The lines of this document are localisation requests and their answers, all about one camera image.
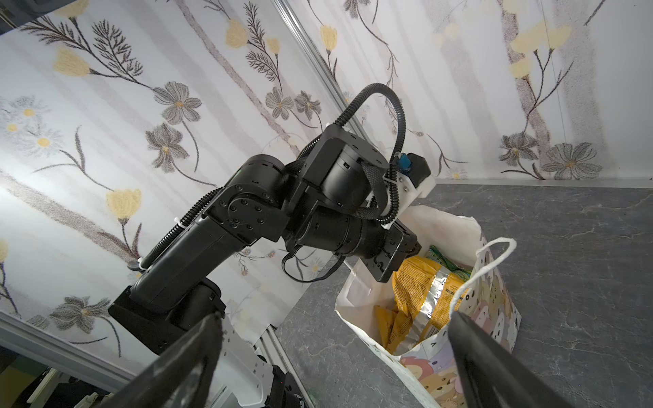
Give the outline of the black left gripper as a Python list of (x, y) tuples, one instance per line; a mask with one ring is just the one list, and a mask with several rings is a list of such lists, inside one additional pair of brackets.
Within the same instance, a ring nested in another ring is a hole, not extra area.
[(393, 224), (382, 239), (381, 246), (372, 256), (362, 258), (376, 282), (387, 283), (407, 259), (416, 256), (422, 246), (418, 237), (404, 226)]

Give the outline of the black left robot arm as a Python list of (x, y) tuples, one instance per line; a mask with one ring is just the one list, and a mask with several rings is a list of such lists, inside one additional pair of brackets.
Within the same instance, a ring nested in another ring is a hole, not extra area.
[[(375, 94), (396, 112), (390, 157), (345, 129)], [(399, 97), (382, 83), (366, 86), (295, 161), (253, 156), (223, 187), (198, 200), (144, 258), (130, 264), (141, 276), (109, 306), (109, 315), (161, 354), (206, 316), (224, 314), (209, 274), (262, 239), (284, 241), (289, 257), (316, 248), (339, 259), (360, 258), (377, 282), (388, 282), (421, 248), (398, 220), (397, 181), (409, 164), (405, 138)]]

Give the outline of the yellow chips snack bag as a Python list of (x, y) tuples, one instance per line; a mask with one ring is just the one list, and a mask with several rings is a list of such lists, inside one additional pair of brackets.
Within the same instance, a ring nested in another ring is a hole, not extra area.
[(391, 355), (403, 355), (449, 322), (450, 302), (470, 273), (445, 261), (412, 257), (391, 278), (394, 300), (376, 305), (380, 344)]

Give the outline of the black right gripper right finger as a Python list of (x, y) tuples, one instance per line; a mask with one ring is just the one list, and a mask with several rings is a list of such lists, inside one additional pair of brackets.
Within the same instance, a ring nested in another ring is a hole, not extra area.
[(458, 375), (468, 407), (569, 407), (469, 316), (455, 311), (449, 324)]

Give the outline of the cartoon animal paper bag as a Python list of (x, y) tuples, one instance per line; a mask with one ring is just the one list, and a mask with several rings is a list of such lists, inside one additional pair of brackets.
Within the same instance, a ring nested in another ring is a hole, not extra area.
[(423, 407), (464, 407), (450, 329), (466, 316), (508, 352), (521, 315), (498, 266), (516, 249), (512, 238), (485, 238), (479, 223), (432, 207), (406, 210), (401, 222), (422, 246), (386, 283), (357, 262), (335, 311)]

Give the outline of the green yellow snack bag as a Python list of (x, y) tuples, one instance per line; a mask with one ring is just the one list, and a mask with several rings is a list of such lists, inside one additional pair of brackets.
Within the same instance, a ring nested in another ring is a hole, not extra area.
[(464, 269), (454, 263), (452, 260), (442, 254), (442, 252), (434, 245), (428, 249), (426, 258), (434, 260), (439, 265), (445, 267), (450, 273), (457, 275), (463, 282), (467, 282), (471, 277), (471, 271)]

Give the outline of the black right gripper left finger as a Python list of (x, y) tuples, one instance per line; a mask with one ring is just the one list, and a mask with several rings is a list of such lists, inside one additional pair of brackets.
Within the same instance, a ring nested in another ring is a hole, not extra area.
[(204, 407), (223, 346), (223, 317), (210, 314), (102, 407)]

